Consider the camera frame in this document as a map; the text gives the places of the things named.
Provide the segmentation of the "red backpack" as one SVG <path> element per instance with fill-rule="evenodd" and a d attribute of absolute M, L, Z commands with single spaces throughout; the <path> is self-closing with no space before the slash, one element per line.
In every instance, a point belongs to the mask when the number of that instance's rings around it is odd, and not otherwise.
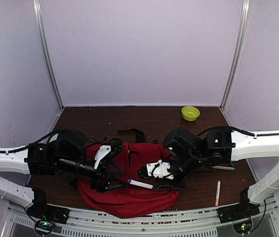
<path fill-rule="evenodd" d="M 114 160 L 124 170 L 118 178 L 123 181 L 139 180 L 138 169 L 147 163 L 156 162 L 170 155 L 162 145 L 147 143 L 142 131 L 132 128 L 124 131 L 136 134 L 135 143 L 124 143 L 123 151 Z M 91 189 L 91 180 L 79 177 L 70 185 L 79 192 L 83 201 L 91 208 L 107 212 L 118 218 L 136 218 L 172 208 L 180 191 L 164 189 L 153 191 L 135 185 L 105 193 Z"/>

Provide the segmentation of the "purple-capped white marker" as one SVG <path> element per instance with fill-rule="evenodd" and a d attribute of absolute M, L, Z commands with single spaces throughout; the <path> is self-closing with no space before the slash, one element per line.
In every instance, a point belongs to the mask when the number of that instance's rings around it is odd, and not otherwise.
<path fill-rule="evenodd" d="M 136 180 L 133 180 L 133 179 L 128 179 L 127 182 L 128 182 L 128 184 L 134 185 L 134 186 L 137 186 L 137 187 L 141 187 L 141 188 L 145 188 L 145 189 L 150 189 L 150 190 L 153 189 L 153 185 L 148 184 L 148 183 L 136 181 Z"/>

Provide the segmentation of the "yellow-capped white marker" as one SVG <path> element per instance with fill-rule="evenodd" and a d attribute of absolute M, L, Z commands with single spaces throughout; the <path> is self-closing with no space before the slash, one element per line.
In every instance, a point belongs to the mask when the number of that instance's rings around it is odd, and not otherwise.
<path fill-rule="evenodd" d="M 218 170 L 227 170 L 227 171 L 234 171 L 234 167 L 227 167 L 227 166 L 213 166 L 213 169 L 218 169 Z"/>

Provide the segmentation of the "pink-capped white marker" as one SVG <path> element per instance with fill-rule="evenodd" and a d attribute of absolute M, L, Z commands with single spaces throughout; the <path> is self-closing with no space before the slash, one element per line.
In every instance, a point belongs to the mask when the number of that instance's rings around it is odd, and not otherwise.
<path fill-rule="evenodd" d="M 216 187 L 215 206 L 219 205 L 220 189 L 221 189 L 221 181 L 219 180 L 217 182 L 217 187 Z"/>

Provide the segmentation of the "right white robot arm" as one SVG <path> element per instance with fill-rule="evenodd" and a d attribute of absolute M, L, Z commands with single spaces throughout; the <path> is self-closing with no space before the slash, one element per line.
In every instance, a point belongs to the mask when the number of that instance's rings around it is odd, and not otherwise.
<path fill-rule="evenodd" d="M 183 179 L 202 166 L 249 158 L 279 157 L 279 130 L 249 132 L 232 126 L 215 126 L 198 135 L 184 128 L 168 133 L 162 146 L 168 158 L 146 165 L 148 176 L 157 181 L 153 190 L 181 190 Z M 242 191 L 234 213 L 246 217 L 254 206 L 279 189 L 279 161 L 258 183 Z"/>

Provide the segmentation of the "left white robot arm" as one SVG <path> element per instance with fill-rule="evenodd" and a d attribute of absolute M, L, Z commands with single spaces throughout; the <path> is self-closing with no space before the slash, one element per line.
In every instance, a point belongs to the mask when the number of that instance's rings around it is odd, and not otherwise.
<path fill-rule="evenodd" d="M 0 148 L 0 172 L 30 175 L 69 172 L 89 178 L 91 188 L 104 193 L 127 185 L 117 177 L 124 170 L 114 161 L 122 151 L 121 139 L 97 141 L 78 130 L 62 129 L 26 146 Z"/>

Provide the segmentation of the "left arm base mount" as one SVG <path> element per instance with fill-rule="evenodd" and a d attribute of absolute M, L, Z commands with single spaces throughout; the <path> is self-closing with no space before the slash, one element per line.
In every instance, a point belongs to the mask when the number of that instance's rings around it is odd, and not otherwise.
<path fill-rule="evenodd" d="M 30 188 L 34 197 L 32 206 L 25 208 L 28 217 L 34 222 L 34 230 L 38 235 L 47 236 L 52 233 L 56 224 L 66 224 L 70 210 L 47 203 L 44 191 Z"/>

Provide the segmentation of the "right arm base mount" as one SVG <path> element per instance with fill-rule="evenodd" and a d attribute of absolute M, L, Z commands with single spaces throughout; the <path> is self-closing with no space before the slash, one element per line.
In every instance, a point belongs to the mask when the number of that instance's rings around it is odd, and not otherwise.
<path fill-rule="evenodd" d="M 239 203 L 217 209 L 220 223 L 232 222 L 234 231 L 241 235 L 250 235 L 260 227 L 267 210 L 266 200 L 263 200 L 264 211 L 261 219 L 254 224 L 252 217 L 260 213 L 260 204 L 252 204 L 248 198 L 249 188 L 244 189 L 240 193 Z"/>

